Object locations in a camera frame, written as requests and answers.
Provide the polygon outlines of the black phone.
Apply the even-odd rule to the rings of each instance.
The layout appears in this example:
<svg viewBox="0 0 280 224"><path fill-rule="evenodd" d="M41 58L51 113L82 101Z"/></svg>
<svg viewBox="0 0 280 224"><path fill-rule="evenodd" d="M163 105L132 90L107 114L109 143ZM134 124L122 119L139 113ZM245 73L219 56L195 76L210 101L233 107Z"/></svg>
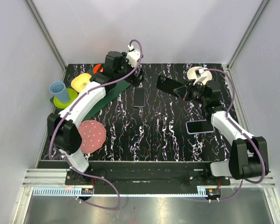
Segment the black phone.
<svg viewBox="0 0 280 224"><path fill-rule="evenodd" d="M142 108L145 105L145 89L135 88L133 94L133 107Z"/></svg>

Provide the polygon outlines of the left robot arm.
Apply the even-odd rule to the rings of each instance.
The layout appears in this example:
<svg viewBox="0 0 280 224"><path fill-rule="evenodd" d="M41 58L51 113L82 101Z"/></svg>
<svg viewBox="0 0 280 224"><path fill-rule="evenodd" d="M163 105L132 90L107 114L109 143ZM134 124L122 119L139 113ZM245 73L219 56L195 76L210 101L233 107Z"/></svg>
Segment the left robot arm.
<svg viewBox="0 0 280 224"><path fill-rule="evenodd" d="M94 68L91 78L78 97L58 114L51 113L47 118L48 136L50 137L49 158L53 147L57 147L75 169L75 179L82 185L91 181L88 171L89 163L81 150L82 137L78 127L88 112L102 100L118 82L124 80L134 86L143 80L140 62L143 58L141 50L131 48L128 52L110 51L105 62Z"/></svg>

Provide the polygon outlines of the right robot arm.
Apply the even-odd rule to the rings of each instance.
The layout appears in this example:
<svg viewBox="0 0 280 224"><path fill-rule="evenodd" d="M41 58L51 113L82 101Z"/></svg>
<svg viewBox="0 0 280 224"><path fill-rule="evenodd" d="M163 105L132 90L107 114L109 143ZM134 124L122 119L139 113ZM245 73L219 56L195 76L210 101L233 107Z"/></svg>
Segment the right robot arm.
<svg viewBox="0 0 280 224"><path fill-rule="evenodd" d="M213 185L219 177L244 179L261 183L268 173L267 144L263 137L255 137L241 127L221 104L221 86L216 81L194 83L192 80L173 88L184 101L195 100L203 107L206 119L228 140L230 157L226 161L213 162L203 172L203 181Z"/></svg>

